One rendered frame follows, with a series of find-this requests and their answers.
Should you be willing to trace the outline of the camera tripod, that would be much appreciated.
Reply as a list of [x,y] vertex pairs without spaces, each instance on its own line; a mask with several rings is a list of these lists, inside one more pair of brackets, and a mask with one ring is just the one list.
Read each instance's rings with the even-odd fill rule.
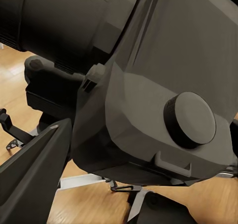
[[[23,148],[28,142],[39,135],[51,124],[70,118],[72,128],[76,117],[77,91],[80,88],[84,75],[68,74],[54,67],[54,62],[41,56],[30,56],[24,63],[24,77],[28,84],[25,88],[27,105],[34,110],[42,111],[39,124],[29,133],[12,125],[6,109],[0,109],[0,123],[5,132],[13,136],[6,149]],[[61,178],[67,163],[72,159],[71,145],[64,162],[63,170],[58,183],[57,191],[106,182],[111,188],[118,187],[116,181],[94,174],[85,174]]]

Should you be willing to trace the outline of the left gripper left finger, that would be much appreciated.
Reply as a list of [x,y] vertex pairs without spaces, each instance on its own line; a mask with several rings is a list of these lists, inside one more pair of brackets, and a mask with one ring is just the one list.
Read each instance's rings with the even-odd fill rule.
[[46,224],[72,140],[57,121],[0,166],[0,224]]

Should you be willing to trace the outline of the digital camera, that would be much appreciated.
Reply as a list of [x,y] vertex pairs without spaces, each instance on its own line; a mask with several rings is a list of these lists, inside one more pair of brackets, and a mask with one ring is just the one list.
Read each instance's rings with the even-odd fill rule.
[[0,0],[0,43],[68,74],[76,165],[137,186],[185,186],[234,162],[238,0]]

